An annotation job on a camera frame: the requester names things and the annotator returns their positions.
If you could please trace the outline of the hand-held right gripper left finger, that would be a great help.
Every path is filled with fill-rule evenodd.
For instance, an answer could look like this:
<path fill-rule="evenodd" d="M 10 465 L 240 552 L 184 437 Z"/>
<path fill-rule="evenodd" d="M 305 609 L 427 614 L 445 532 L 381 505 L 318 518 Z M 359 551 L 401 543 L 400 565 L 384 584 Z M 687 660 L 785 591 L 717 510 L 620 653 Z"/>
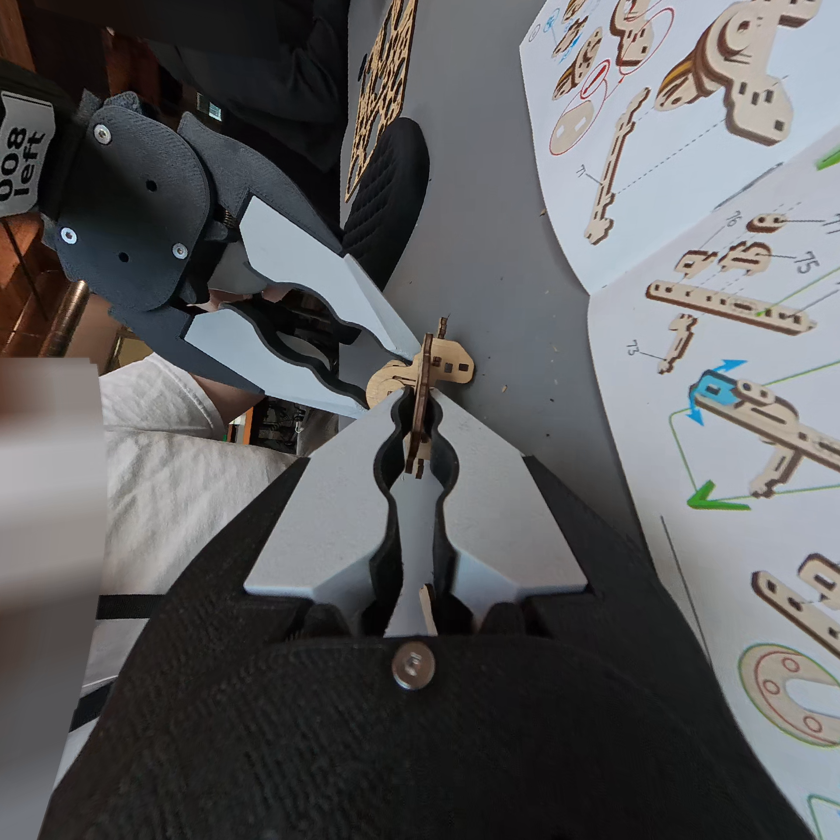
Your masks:
<path fill-rule="evenodd" d="M 245 589 L 336 606 L 383 631 L 403 587 L 396 502 L 403 473 L 403 392 L 320 447 L 269 535 Z"/>

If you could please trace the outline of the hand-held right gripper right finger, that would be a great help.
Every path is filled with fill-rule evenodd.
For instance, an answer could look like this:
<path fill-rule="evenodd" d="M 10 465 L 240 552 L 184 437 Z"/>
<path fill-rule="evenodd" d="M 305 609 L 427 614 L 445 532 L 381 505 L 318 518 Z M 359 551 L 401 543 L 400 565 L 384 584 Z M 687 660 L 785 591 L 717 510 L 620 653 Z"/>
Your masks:
<path fill-rule="evenodd" d="M 499 602 L 581 593 L 587 579 L 515 447 L 440 391 L 429 393 L 436 606 L 480 622 Z"/>

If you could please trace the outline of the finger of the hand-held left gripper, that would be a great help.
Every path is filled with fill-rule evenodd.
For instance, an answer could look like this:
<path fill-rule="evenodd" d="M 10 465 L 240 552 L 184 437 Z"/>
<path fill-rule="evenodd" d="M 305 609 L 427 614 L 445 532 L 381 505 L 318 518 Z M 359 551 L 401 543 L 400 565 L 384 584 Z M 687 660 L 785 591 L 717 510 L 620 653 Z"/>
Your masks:
<path fill-rule="evenodd" d="M 280 332 L 252 303 L 195 316 L 185 341 L 268 396 L 351 418 L 369 409 L 364 391 L 332 373 L 320 350 Z"/>
<path fill-rule="evenodd" d="M 411 358 L 420 343 L 351 255 L 340 255 L 291 220 L 252 197 L 213 273 L 213 288 L 237 295 L 269 287 L 298 288 L 320 298 L 346 332 L 363 330 L 384 350 Z"/>

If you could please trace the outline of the wooden puzzle strip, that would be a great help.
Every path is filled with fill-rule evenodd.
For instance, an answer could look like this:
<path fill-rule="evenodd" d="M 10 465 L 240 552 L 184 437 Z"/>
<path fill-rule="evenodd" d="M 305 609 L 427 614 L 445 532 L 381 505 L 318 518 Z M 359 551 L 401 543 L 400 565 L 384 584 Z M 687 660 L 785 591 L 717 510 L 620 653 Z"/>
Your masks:
<path fill-rule="evenodd" d="M 417 479 L 422 478 L 424 459 L 428 457 L 427 455 L 420 455 L 420 448 L 426 434 L 425 416 L 428 396 L 430 389 L 434 386 L 434 341 L 435 336 L 432 333 L 428 332 L 425 334 L 414 387 L 415 400 L 412 426 L 406 439 L 405 472 L 413 475 Z"/>

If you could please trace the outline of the wooden wheel assembly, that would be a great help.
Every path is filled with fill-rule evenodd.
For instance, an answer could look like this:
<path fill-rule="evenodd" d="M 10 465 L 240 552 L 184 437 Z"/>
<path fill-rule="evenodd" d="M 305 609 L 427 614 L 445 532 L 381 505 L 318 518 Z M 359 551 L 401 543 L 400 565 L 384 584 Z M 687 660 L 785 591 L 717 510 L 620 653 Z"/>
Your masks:
<path fill-rule="evenodd" d="M 372 375 L 365 389 L 369 408 L 404 387 L 420 395 L 438 381 L 466 384 L 472 380 L 474 361 L 459 343 L 446 339 L 447 321 L 442 317 L 436 334 L 427 333 L 423 348 L 411 363 L 390 360 Z"/>

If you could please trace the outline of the person's left forearm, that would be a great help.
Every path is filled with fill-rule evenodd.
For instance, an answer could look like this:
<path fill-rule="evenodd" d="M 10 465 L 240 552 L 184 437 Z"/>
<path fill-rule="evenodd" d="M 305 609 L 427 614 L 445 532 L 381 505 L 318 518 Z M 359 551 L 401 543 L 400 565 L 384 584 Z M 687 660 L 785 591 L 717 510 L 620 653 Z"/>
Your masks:
<path fill-rule="evenodd" d="M 203 390 L 210 403 L 215 406 L 218 423 L 209 434 L 209 439 L 222 440 L 227 426 L 237 417 L 247 414 L 261 402 L 263 394 L 250 392 L 231 385 L 215 382 L 197 374 L 191 374 L 197 385 Z"/>

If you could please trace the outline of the grey desk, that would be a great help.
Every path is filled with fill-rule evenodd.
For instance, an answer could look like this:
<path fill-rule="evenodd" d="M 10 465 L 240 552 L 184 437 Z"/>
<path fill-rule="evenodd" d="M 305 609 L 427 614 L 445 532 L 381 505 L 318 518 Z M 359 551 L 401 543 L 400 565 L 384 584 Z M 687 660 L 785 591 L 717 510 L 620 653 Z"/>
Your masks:
<path fill-rule="evenodd" d="M 542 215 L 519 44 L 542 2 L 417 3 L 402 115 L 430 182 L 386 296 L 477 363 L 454 399 L 647 553 L 592 365 L 589 298 Z"/>

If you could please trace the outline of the white shirt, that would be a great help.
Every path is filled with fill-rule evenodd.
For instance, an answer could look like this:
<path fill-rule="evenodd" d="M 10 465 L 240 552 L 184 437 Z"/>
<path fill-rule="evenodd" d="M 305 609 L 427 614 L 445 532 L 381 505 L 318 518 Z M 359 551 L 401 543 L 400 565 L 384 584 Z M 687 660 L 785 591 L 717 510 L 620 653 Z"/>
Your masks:
<path fill-rule="evenodd" d="M 66 748 L 90 734 L 148 618 L 199 551 L 294 455 L 209 439 L 215 406 L 159 354 L 100 381 L 108 468 L 101 595 Z"/>

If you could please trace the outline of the metal pipe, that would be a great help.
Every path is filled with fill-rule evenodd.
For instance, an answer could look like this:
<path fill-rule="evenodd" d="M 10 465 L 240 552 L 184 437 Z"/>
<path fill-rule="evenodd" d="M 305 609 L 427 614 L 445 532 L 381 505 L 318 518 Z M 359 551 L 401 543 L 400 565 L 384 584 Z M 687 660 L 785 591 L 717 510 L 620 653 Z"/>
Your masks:
<path fill-rule="evenodd" d="M 70 283 L 39 349 L 39 358 L 61 358 L 67 354 L 89 298 L 90 289 L 84 280 Z"/>

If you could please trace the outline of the dark cloth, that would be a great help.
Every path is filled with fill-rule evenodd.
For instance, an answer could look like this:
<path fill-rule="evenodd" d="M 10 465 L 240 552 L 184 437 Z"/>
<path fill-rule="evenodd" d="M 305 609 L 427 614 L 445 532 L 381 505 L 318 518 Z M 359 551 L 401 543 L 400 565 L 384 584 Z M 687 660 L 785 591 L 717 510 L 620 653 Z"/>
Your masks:
<path fill-rule="evenodd" d="M 224 111 L 223 132 L 275 163 L 332 228 L 348 122 L 347 1 L 174 2 L 149 45 Z"/>

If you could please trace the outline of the laser-cut wooden puzzle sheet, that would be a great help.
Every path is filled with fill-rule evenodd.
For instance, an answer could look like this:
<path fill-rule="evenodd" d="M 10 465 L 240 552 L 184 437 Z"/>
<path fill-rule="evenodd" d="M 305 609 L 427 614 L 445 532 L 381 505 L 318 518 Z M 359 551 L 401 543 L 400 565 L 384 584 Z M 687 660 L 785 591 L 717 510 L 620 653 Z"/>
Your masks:
<path fill-rule="evenodd" d="M 348 203 L 385 129 L 403 110 L 416 1 L 393 1 L 362 66 L 344 201 Z"/>

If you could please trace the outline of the instruction booklet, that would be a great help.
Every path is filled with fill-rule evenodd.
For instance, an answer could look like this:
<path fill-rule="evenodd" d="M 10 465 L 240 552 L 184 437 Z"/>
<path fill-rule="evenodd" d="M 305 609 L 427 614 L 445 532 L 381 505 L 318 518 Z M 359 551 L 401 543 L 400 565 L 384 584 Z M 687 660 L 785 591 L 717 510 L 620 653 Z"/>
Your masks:
<path fill-rule="evenodd" d="M 839 2 L 547 2 L 535 161 L 626 483 L 738 724 L 838 838 Z"/>

